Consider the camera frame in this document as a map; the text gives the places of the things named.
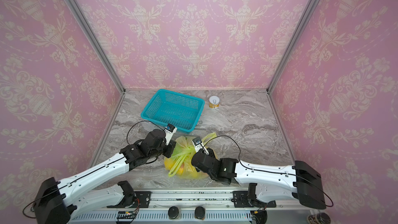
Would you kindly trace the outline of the dark jar bottom right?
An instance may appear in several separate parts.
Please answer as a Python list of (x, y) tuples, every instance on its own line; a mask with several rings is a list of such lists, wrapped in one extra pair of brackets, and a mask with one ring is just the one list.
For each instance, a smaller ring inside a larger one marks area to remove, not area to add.
[(308, 224), (331, 224), (331, 218), (327, 213), (318, 213), (307, 217)]

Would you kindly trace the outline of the black knob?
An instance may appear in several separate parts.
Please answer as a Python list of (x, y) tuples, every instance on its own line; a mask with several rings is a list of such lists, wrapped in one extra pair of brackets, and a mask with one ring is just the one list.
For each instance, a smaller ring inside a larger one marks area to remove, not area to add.
[(179, 217), (180, 217), (180, 210), (179, 210), (179, 207), (177, 207), (177, 206), (171, 206), (171, 207), (169, 208), (167, 214), (168, 214), (169, 219), (171, 219), (171, 220), (179, 219)]
[(206, 209), (202, 206), (195, 208), (194, 217), (195, 219), (204, 220), (206, 216)]

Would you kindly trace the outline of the yellow-green plastic bag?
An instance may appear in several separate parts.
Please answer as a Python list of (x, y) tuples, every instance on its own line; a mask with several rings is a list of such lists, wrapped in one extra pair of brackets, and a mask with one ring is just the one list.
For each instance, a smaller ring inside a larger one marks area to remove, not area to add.
[(198, 172), (191, 164), (196, 153), (193, 136), (180, 136), (176, 139), (176, 146), (170, 158), (164, 158), (164, 166), (169, 171), (168, 177), (177, 176), (180, 179), (204, 179), (208, 175)]

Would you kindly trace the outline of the right black knob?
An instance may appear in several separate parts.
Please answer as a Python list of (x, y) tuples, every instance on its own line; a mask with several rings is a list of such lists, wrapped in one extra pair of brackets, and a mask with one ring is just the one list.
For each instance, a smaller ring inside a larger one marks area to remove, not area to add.
[(204, 220), (206, 216), (206, 209), (202, 206), (195, 208), (194, 217), (195, 219)]

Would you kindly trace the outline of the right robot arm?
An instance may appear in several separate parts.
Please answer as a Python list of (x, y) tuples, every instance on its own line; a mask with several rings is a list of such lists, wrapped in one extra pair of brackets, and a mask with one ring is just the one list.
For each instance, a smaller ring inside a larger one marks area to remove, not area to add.
[(233, 158), (217, 159), (213, 152), (198, 151), (191, 159), (196, 170), (212, 180), (248, 188), (248, 201), (261, 206), (278, 200), (296, 199), (305, 207), (327, 208), (320, 173), (304, 161), (288, 166), (264, 166)]

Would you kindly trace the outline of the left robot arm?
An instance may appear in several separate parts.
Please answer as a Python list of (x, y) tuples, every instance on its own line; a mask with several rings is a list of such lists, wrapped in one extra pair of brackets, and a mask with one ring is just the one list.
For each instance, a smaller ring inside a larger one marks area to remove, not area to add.
[(177, 128), (168, 125), (155, 129), (145, 139), (129, 144), (106, 161), (79, 174), (61, 180), (51, 177), (42, 182), (32, 204), (39, 224), (67, 224), (71, 219), (99, 208), (125, 208), (139, 199), (128, 181), (98, 190), (114, 177), (145, 165), (159, 156), (170, 157), (175, 148), (172, 140)]

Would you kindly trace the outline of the left black knob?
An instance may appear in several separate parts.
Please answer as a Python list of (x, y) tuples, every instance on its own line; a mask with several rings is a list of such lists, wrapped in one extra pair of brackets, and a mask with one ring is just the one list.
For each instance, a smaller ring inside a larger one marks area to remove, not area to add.
[(179, 219), (179, 217), (180, 217), (180, 210), (179, 210), (179, 207), (177, 207), (177, 206), (171, 206), (171, 207), (169, 208), (167, 214), (168, 214), (169, 219), (171, 219), (171, 220)]

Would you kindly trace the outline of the teal plastic basket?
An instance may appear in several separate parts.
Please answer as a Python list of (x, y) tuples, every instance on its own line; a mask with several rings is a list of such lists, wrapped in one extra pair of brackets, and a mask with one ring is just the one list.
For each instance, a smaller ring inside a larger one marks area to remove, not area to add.
[(158, 125), (174, 125), (190, 133), (197, 126), (205, 106), (203, 99), (160, 89), (145, 106), (141, 117)]

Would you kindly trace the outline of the yellow drink can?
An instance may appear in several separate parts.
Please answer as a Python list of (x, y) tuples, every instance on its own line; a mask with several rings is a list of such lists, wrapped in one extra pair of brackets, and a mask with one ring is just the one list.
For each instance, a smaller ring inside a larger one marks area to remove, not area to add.
[(220, 98), (218, 96), (211, 96), (209, 98), (209, 107), (210, 108), (218, 108), (220, 104)]

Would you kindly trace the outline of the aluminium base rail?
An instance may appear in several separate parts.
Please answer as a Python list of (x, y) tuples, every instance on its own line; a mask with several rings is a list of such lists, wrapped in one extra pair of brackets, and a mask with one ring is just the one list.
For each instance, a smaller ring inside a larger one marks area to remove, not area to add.
[[(139, 190), (141, 206), (102, 208), (81, 214), (71, 224), (305, 224), (307, 217), (320, 213), (297, 200), (278, 200), (265, 208), (244, 202), (246, 190), (232, 188), (144, 189)], [(177, 206), (179, 219), (171, 220), (168, 210)], [(195, 219), (198, 206), (206, 209), (204, 220)]]

